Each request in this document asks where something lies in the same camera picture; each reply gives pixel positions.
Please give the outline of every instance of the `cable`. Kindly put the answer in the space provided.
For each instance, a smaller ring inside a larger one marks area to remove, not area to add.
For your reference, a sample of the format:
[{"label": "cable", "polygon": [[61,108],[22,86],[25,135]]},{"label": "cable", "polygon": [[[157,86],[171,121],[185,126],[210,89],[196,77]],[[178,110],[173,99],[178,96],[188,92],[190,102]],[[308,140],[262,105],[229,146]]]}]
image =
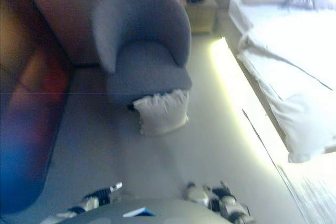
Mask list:
[{"label": "cable", "polygon": [[240,204],[246,209],[246,211],[248,212],[248,215],[251,216],[250,209],[248,209],[247,205],[244,203],[240,203]]}]

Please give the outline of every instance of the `chair cushion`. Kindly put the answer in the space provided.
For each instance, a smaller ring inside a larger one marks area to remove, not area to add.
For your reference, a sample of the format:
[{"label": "chair cushion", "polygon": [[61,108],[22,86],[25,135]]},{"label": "chair cushion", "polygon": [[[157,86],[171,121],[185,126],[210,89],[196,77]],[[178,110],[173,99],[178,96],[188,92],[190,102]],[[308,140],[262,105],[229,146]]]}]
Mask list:
[{"label": "chair cushion", "polygon": [[146,95],[188,90],[191,85],[186,69],[176,64],[163,45],[135,41],[118,53],[116,71],[108,76],[107,91],[113,105],[123,105]]}]

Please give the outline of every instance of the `bed frame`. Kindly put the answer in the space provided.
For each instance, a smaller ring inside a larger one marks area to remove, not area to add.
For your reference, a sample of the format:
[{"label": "bed frame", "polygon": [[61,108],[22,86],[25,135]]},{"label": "bed frame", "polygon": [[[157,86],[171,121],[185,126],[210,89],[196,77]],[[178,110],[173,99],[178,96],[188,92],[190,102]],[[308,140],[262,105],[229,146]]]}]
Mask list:
[{"label": "bed frame", "polygon": [[[216,33],[220,36],[224,36],[226,39],[226,42],[232,51],[233,55],[236,57],[238,52],[238,42],[242,36],[242,34],[238,31],[234,23],[231,21],[227,10],[229,6],[230,0],[216,0],[219,5],[219,10],[217,12],[217,31]],[[264,96],[263,92],[261,91],[258,82],[255,80],[255,78],[249,73],[249,71],[245,68],[243,63],[241,63],[239,60],[237,60],[241,70],[243,71],[245,77],[247,78],[248,82],[250,83],[251,87],[253,88],[256,96],[258,97],[260,103],[264,107],[268,117],[272,121],[275,129],[277,130],[279,136],[281,137],[282,141],[285,143],[285,133],[281,129],[277,119],[272,113],[272,110],[270,108],[270,105]],[[336,146],[331,147],[326,150],[326,153],[328,152],[334,152],[336,151]]]}]

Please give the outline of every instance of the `gray carpet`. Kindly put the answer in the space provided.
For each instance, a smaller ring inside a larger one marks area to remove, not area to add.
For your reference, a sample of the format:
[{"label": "gray carpet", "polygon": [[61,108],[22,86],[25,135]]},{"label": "gray carpet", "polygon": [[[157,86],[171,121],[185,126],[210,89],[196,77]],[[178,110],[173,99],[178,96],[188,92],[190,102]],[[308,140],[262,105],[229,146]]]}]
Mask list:
[{"label": "gray carpet", "polygon": [[307,223],[336,223],[336,176],[331,153],[304,164],[279,166]]},{"label": "gray carpet", "polygon": [[[139,198],[182,198],[189,181],[224,180],[258,224],[304,224],[288,188],[213,61],[210,36],[193,37],[187,69],[193,80],[189,122],[159,137],[140,134],[139,115],[114,109],[100,69],[76,71],[57,135],[44,190],[6,224],[39,223],[74,206],[85,194],[122,181]],[[219,58],[225,52],[219,52]],[[236,80],[227,76],[227,80]]]}]

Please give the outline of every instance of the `throw pillow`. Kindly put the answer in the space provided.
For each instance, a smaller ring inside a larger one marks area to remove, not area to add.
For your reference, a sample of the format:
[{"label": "throw pillow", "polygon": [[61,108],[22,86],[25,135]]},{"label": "throw pillow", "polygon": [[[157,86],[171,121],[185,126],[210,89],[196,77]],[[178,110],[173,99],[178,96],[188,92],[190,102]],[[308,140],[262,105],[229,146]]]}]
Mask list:
[{"label": "throw pillow", "polygon": [[140,113],[141,133],[156,136],[174,131],[187,122],[189,91],[174,90],[165,95],[155,94],[133,103]]}]

